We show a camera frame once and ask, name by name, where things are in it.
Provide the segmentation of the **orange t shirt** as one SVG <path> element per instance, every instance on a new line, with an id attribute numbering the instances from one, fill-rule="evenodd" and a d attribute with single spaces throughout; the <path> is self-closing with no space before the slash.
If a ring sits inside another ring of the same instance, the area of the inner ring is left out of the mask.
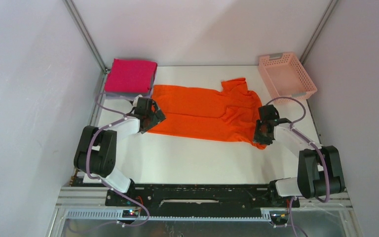
<path id="1" fill-rule="evenodd" d="M 204 139 L 219 142 L 245 142 L 264 150 L 265 145 L 254 143 L 258 94 L 248 88 L 245 78 L 221 83 L 222 90 L 155 85 L 152 98 L 165 114 L 165 121 L 150 133 Z"/>

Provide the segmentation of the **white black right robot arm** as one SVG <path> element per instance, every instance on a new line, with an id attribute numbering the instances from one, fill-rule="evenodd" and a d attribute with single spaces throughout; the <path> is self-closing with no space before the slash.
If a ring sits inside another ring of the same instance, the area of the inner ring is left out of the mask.
<path id="1" fill-rule="evenodd" d="M 327 202 L 331 194 L 345 191 L 340 154 L 334 146 L 323 146 L 296 129 L 287 118 L 281 118 L 273 105 L 258 109 L 259 120 L 253 141 L 256 144 L 278 143 L 298 158 L 297 176 L 271 181 L 267 200 L 281 206 L 287 197 L 316 198 Z"/>

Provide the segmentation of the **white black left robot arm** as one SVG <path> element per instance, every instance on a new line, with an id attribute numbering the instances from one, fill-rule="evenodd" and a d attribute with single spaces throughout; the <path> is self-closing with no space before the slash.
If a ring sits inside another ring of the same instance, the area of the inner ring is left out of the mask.
<path id="1" fill-rule="evenodd" d="M 132 105 L 132 110 L 119 120 L 102 127 L 84 127 L 73 161 L 74 167 L 85 172 L 89 179 L 118 191 L 117 199 L 127 206 L 135 202 L 136 192 L 130 188 L 133 180 L 115 167 L 117 143 L 128 136 L 144 134 L 166 120 L 151 98 L 138 97 Z"/>

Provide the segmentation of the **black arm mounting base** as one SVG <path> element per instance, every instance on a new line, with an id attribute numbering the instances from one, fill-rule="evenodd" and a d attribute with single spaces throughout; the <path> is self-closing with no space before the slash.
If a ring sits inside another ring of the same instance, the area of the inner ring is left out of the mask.
<path id="1" fill-rule="evenodd" d="M 136 184 L 128 197 L 142 204 L 151 218 L 262 218 L 265 210 L 287 210 L 289 197 L 278 197 L 265 184 Z"/>

